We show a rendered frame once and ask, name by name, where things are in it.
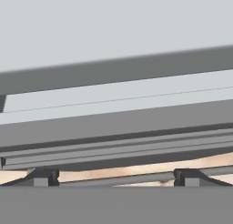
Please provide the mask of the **thin grey bar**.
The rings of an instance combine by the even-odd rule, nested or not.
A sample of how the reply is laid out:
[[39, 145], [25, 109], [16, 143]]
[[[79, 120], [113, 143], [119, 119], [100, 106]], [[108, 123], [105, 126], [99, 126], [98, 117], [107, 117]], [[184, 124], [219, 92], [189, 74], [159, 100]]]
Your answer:
[[[210, 176], [221, 176], [227, 174], [233, 174], [233, 166], [223, 166], [214, 168], [200, 168], [202, 173]], [[140, 184], [155, 181], [172, 180], [174, 178], [174, 171], [150, 173], [150, 174], [139, 174], [124, 177], [115, 178], [97, 178], [79, 181], [62, 182], [61, 187], [93, 187], [93, 186], [104, 186], [114, 187], [121, 185]]]

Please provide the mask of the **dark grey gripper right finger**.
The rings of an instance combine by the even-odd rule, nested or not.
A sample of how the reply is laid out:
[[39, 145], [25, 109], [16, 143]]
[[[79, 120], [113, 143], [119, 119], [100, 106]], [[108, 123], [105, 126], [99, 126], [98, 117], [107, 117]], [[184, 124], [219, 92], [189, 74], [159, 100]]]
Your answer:
[[174, 170], [174, 178], [175, 187], [231, 187], [231, 184], [210, 178], [195, 168], [176, 168]]

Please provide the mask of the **grey fridge base grille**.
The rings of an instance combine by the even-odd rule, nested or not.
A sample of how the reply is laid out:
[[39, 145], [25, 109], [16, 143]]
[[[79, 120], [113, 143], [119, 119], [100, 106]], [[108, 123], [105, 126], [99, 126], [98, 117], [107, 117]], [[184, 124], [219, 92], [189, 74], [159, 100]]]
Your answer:
[[233, 151], [233, 128], [0, 153], [3, 170], [89, 170], [204, 158]]

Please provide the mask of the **light grey fridge door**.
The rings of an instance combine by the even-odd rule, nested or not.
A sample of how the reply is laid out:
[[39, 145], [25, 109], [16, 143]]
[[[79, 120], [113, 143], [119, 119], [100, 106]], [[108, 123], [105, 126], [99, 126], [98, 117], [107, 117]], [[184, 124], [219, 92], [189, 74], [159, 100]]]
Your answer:
[[233, 0], [0, 0], [0, 73], [233, 45]]

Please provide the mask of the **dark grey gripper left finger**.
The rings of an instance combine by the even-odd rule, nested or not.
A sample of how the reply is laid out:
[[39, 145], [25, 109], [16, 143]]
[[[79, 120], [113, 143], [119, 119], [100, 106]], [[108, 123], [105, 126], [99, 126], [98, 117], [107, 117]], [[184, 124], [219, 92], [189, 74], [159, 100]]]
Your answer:
[[2, 184], [2, 187], [57, 187], [59, 170], [53, 168], [35, 168], [24, 178], [18, 178]]

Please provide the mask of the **light grey fridge drawer front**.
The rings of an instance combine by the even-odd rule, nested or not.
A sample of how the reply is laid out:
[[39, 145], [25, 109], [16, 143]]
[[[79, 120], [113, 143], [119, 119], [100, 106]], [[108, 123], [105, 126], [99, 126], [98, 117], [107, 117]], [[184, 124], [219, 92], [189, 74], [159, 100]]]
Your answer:
[[8, 95], [0, 125], [233, 99], [233, 69]]

